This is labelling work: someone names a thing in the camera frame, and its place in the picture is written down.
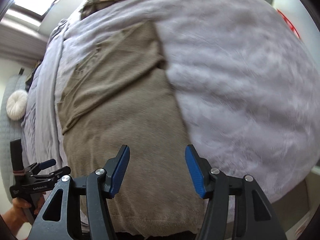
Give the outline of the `person's left hand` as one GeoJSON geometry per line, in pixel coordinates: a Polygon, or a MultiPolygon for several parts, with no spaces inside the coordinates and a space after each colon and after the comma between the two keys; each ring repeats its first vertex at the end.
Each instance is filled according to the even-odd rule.
{"type": "Polygon", "coordinates": [[[22,198],[14,198],[12,200],[12,207],[4,214],[2,218],[9,230],[14,236],[17,236],[20,228],[28,219],[24,213],[24,209],[29,209],[31,204],[22,198]]]}

